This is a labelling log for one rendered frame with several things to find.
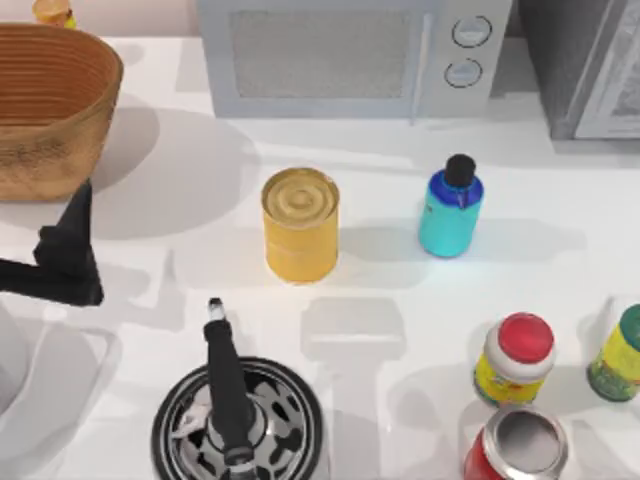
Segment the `blue bottle with black cap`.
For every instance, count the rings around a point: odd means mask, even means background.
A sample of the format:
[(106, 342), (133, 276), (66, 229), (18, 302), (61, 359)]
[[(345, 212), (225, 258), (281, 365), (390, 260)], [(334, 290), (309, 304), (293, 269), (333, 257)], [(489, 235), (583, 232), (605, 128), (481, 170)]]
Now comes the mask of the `blue bottle with black cap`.
[(474, 159), (461, 153), (452, 155), (427, 185), (418, 230), (423, 249), (440, 258), (465, 253), (473, 239), (484, 193)]

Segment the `black frying pan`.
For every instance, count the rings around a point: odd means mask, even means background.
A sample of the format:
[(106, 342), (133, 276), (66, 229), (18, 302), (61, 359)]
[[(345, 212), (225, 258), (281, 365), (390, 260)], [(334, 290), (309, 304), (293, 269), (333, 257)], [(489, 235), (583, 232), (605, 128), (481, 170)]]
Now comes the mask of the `black frying pan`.
[(331, 480), (323, 411), (312, 388), (274, 360), (237, 353), (223, 302), (208, 302), (207, 362), (157, 411), (157, 480)]

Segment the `microwave oven door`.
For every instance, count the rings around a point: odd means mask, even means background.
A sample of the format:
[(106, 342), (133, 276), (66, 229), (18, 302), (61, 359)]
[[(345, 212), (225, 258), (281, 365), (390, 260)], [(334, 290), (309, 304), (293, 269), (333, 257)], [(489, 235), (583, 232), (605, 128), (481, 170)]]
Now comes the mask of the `microwave oven door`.
[(196, 0), (221, 118), (410, 118), (425, 0)]

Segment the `microwave round knob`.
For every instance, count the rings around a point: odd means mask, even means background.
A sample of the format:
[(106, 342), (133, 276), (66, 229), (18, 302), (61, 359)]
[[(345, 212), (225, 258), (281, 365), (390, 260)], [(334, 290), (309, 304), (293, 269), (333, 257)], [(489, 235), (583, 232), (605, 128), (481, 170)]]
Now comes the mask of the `microwave round knob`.
[(482, 65), (471, 58), (450, 63), (444, 71), (445, 82), (454, 89), (465, 89), (476, 85), (483, 76)]
[(493, 31), (491, 22), (481, 15), (458, 20), (452, 28), (452, 39), (461, 48), (476, 48), (488, 41)]

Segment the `yellow jar with red lid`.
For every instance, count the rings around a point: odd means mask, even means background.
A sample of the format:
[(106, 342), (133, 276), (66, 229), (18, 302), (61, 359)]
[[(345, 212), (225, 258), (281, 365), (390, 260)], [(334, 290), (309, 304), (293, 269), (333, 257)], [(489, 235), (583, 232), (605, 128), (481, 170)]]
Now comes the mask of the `yellow jar with red lid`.
[(474, 368), (475, 389), (494, 406), (530, 404), (555, 358), (555, 337), (549, 324), (532, 313), (513, 313), (488, 331)]

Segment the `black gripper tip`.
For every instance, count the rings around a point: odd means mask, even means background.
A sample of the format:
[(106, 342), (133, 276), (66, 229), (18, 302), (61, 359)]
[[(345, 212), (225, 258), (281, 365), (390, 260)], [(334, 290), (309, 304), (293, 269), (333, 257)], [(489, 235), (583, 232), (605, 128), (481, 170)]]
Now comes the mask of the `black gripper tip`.
[(91, 307), (104, 300), (91, 245), (93, 188), (83, 182), (55, 225), (39, 230), (33, 265), (0, 258), (0, 292)]

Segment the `pale microwave oven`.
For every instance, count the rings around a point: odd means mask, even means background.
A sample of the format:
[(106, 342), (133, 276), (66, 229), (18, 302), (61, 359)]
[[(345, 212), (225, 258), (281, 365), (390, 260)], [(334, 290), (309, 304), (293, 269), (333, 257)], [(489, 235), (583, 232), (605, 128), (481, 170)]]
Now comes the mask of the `pale microwave oven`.
[[(427, 67), (416, 121), (432, 118), (471, 117), (483, 111), (492, 90), (512, 0), (425, 0), (434, 8), (428, 43)], [(465, 49), (452, 39), (452, 28), (463, 18), (485, 16), (493, 31), (483, 45)], [(465, 58), (478, 61), (484, 70), (474, 86), (454, 89), (444, 80), (444, 71)]]

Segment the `brown woven basket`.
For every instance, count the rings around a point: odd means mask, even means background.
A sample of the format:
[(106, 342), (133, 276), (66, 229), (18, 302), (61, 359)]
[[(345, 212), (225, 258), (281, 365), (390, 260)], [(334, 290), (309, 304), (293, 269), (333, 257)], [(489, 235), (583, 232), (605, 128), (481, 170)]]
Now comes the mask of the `brown woven basket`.
[(67, 197), (91, 176), (123, 73), (91, 34), (0, 23), (0, 201)]

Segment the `red can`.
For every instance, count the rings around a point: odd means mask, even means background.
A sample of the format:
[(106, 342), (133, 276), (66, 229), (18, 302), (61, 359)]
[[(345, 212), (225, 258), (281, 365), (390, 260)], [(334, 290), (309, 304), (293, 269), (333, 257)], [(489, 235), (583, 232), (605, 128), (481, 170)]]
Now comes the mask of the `red can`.
[(569, 457), (567, 435), (533, 405), (499, 408), (477, 434), (463, 480), (560, 480)]

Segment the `green and yellow can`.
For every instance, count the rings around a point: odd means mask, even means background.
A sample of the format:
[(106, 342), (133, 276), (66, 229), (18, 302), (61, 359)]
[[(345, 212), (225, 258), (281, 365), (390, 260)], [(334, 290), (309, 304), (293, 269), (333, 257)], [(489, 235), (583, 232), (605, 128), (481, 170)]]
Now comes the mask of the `green and yellow can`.
[(587, 379), (597, 395), (611, 402), (628, 402), (640, 392), (640, 304), (622, 313), (589, 364)]

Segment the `orange and yellow bottle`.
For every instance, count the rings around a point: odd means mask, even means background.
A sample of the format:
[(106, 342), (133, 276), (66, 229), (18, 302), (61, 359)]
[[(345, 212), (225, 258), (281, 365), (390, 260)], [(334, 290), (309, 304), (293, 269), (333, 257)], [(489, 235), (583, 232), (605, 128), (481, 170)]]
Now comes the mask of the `orange and yellow bottle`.
[(34, 0), (32, 12), (40, 24), (69, 29), (77, 26), (70, 0)]

